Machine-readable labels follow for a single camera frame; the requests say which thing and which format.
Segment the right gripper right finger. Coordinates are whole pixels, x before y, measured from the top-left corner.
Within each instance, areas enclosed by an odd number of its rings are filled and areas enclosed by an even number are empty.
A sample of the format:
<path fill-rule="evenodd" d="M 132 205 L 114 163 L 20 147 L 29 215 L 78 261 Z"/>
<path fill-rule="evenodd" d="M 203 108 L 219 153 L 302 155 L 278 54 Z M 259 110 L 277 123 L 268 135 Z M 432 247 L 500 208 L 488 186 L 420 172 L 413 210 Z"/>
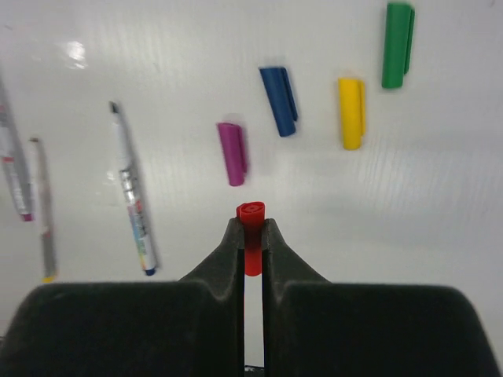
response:
<path fill-rule="evenodd" d="M 263 233 L 263 340 L 268 376 L 499 376 L 470 301 L 431 285 L 326 280 Z"/>

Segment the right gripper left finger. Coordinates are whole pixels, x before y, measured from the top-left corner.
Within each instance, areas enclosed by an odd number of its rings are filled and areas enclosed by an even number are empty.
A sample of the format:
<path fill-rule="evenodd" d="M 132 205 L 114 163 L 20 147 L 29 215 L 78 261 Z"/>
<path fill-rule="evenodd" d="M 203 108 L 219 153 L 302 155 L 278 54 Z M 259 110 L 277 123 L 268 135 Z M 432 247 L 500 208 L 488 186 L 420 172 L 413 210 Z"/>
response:
<path fill-rule="evenodd" d="M 244 230 L 180 280 L 47 284 L 20 304 L 4 376 L 242 376 Z"/>

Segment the red pen cap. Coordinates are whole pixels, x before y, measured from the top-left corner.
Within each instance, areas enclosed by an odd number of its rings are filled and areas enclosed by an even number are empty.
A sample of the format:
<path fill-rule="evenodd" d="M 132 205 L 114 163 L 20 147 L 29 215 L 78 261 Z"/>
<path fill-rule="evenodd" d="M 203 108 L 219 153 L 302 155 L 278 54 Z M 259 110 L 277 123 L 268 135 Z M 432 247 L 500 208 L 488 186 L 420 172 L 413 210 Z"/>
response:
<path fill-rule="evenodd" d="M 237 207 L 237 218 L 244 229 L 244 273 L 258 276 L 262 273 L 262 230 L 265 223 L 264 202 L 243 203 Z"/>

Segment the green pen cap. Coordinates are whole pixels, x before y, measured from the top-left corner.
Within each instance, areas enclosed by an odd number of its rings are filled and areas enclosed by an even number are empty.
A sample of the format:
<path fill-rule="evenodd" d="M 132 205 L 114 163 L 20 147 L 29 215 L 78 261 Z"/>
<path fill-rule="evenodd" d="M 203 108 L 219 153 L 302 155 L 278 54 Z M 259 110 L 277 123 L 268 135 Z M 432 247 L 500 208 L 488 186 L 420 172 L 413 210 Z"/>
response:
<path fill-rule="evenodd" d="M 415 9 L 408 2 L 389 2 L 386 8 L 381 86 L 401 88 L 409 72 Z"/>

